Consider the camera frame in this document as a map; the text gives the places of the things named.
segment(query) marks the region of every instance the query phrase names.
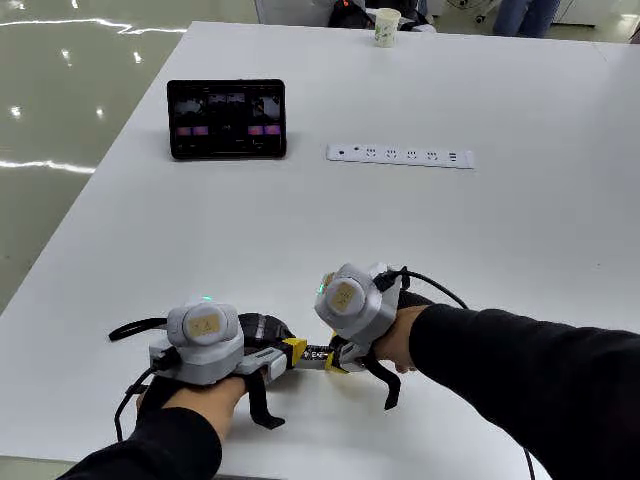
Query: person's leg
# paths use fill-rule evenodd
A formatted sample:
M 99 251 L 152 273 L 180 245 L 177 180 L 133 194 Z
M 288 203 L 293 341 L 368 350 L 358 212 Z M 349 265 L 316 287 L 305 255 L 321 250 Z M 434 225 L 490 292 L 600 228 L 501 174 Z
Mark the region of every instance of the person's leg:
M 493 24 L 494 35 L 514 37 L 520 30 L 522 19 L 531 0 L 503 0 L 498 10 L 498 18 Z
M 559 6 L 560 0 L 533 0 L 520 26 L 520 35 L 532 38 L 544 37 Z

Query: black sleeve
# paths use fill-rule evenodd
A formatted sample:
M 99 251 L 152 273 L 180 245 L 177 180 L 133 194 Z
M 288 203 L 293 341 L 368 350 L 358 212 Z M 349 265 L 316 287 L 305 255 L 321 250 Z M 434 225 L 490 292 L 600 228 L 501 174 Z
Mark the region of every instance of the black sleeve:
M 500 310 L 427 308 L 416 367 L 530 450 L 554 480 L 638 478 L 640 337 Z
M 220 467 L 217 433 L 185 408 L 150 413 L 128 440 L 89 455 L 64 480 L 210 480 Z

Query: black bag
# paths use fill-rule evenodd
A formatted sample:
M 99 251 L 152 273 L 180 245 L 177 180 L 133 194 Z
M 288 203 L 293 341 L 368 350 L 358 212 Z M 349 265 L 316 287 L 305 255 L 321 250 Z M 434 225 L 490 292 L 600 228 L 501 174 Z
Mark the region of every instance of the black bag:
M 333 12 L 329 18 L 331 28 L 362 28 L 373 29 L 374 23 L 367 12 L 362 10 L 351 0 L 338 0 L 333 5 Z

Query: yellow component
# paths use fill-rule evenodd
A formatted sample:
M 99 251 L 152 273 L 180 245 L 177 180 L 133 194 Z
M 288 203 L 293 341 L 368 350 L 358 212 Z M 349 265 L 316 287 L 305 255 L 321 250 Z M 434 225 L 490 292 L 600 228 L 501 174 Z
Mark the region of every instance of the yellow component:
M 333 366 L 333 352 L 329 354 L 329 356 L 327 357 L 327 361 L 324 362 L 324 369 L 328 372 L 349 373 L 346 370 Z
M 307 341 L 304 338 L 285 338 L 284 343 L 288 343 L 293 347 L 293 353 L 291 355 L 291 365 L 295 365 L 302 357 L 304 349 L 307 348 Z
M 333 305 L 333 307 L 339 312 L 344 312 L 349 306 L 349 303 L 351 303 L 351 299 L 353 298 L 353 294 L 355 292 L 356 289 L 353 285 L 342 282 L 338 286 L 336 292 L 333 294 L 331 305 Z
M 187 327 L 189 328 L 189 335 L 194 338 L 217 333 L 220 331 L 220 318 L 215 313 L 204 317 L 191 318 L 187 321 Z

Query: glossy floor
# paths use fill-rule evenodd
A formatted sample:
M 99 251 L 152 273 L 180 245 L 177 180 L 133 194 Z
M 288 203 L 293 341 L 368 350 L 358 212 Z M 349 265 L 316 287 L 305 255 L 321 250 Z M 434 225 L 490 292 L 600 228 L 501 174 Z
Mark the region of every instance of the glossy floor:
M 0 0 L 0 312 L 192 20 L 256 15 L 252 0 Z M 486 34 L 491 20 L 450 9 L 437 27 Z M 637 21 L 550 37 L 626 42 Z M 5 458 L 0 478 L 67 468 Z

